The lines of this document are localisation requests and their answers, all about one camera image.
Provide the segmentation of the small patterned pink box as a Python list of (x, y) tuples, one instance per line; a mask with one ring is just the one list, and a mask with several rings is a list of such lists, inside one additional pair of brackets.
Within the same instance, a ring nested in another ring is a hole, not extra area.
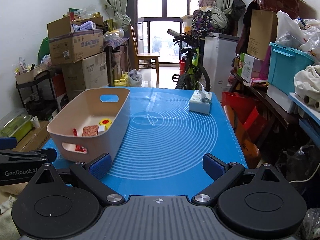
[(82, 137), (92, 137), (98, 135), (99, 126), (91, 125), (85, 126), (82, 130)]

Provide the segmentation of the beige plastic storage bin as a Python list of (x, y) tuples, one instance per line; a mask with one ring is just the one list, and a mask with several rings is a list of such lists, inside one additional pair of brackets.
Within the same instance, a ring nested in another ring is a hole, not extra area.
[[(96, 136), (82, 137), (85, 126), (104, 118), (111, 127)], [(89, 163), (104, 153), (115, 159), (130, 120), (130, 90), (93, 88), (83, 91), (49, 123), (47, 131), (64, 159)]]

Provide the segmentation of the yellow toy launcher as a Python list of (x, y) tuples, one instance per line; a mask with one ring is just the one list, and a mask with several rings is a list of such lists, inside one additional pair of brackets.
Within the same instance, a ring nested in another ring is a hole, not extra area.
[(98, 132), (105, 132), (107, 131), (112, 125), (112, 120), (109, 119), (109, 118), (104, 118), (104, 119), (101, 119), (99, 121), (99, 128), (98, 128)]

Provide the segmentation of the floor cardboard box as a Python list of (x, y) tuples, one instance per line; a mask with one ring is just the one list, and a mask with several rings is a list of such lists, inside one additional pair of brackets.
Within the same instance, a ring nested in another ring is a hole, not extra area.
[(48, 121), (40, 121), (40, 128), (33, 128), (12, 150), (18, 152), (40, 150), (50, 139), (48, 124)]

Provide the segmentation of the green plastic lidded container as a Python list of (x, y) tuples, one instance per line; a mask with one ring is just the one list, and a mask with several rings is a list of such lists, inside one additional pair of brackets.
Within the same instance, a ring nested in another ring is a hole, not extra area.
[(31, 130), (31, 116), (25, 108), (17, 108), (1, 119), (0, 136), (15, 137), (20, 142)]

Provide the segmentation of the white paper cup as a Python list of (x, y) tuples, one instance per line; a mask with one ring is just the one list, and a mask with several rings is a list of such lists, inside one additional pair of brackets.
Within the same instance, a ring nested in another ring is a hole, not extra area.
[(33, 127), (34, 127), (35, 129), (38, 129), (38, 128), (41, 127), (40, 122), (39, 122), (37, 116), (31, 117), (30, 121), (31, 121), (31, 123), (32, 123), (32, 125), (33, 125)]

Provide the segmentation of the blue silicone table mat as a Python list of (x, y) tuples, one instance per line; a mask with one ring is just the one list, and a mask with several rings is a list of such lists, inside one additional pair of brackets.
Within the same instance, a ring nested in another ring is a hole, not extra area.
[[(244, 154), (219, 101), (210, 113), (189, 111), (191, 90), (128, 88), (130, 120), (107, 175), (101, 180), (124, 197), (192, 197), (212, 183), (203, 156), (245, 164)], [(52, 138), (47, 146), (57, 149)], [(57, 149), (56, 168), (68, 168)]]

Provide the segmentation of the black metal shelf cart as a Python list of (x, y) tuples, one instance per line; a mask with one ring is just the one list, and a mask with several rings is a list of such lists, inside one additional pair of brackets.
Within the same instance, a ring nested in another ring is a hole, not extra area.
[(18, 75), (15, 87), (28, 114), (41, 121), (52, 120), (69, 103), (60, 70), (40, 68)]

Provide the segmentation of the wooden side table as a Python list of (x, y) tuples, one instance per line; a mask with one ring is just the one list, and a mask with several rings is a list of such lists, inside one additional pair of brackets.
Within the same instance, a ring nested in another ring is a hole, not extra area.
[(289, 114), (266, 94), (266, 88), (246, 86), (244, 80), (233, 70), (230, 74), (235, 78), (229, 92), (237, 92), (258, 100), (266, 107), (285, 129), (299, 128), (299, 118), (296, 114)]

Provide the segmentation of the yellow oil jug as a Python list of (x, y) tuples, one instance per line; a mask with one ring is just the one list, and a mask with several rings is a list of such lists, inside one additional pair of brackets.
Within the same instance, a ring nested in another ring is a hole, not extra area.
[(127, 87), (129, 85), (129, 75), (128, 73), (124, 73), (120, 79), (114, 80), (115, 87)]

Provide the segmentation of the green black bicycle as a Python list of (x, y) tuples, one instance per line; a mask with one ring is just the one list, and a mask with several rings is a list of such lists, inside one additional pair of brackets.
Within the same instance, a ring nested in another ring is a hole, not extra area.
[(175, 74), (172, 80), (176, 83), (176, 89), (197, 90), (203, 85), (204, 90), (209, 92), (211, 89), (210, 77), (203, 66), (203, 50), (202, 38), (205, 38), (208, 31), (191, 30), (186, 33), (179, 34), (172, 29), (168, 29), (167, 33), (174, 37), (173, 42), (186, 43), (186, 47), (180, 49), (184, 54), (184, 70), (180, 75)]

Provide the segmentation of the green white product box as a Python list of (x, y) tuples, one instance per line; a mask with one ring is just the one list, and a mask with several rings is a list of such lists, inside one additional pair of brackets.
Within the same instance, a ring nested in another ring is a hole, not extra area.
[(241, 53), (237, 74), (247, 83), (250, 83), (253, 78), (259, 77), (262, 64), (263, 61), (260, 59)]

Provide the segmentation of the large stacked cardboard box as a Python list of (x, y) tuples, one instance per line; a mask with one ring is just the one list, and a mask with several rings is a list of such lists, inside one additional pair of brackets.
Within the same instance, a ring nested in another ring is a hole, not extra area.
[(76, 63), (62, 65), (62, 73), (69, 101), (84, 90), (108, 85), (104, 52)]

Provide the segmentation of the red bucket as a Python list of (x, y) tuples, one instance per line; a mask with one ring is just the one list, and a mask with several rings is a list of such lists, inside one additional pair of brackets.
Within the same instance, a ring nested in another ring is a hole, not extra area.
[(180, 75), (183, 75), (186, 69), (186, 62), (184, 60), (179, 61)]

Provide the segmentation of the teal plastic storage crate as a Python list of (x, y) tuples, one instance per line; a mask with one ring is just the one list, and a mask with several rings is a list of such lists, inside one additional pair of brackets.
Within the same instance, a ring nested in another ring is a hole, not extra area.
[(295, 74), (313, 65), (315, 57), (301, 50), (281, 46), (273, 42), (271, 48), (268, 82), (274, 87), (289, 95), (294, 92), (293, 83)]

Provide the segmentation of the open top cardboard box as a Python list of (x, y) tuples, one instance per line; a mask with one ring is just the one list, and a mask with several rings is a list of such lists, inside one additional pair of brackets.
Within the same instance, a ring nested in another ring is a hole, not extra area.
[(53, 65), (69, 64), (103, 52), (103, 18), (72, 21), (69, 17), (47, 24)]

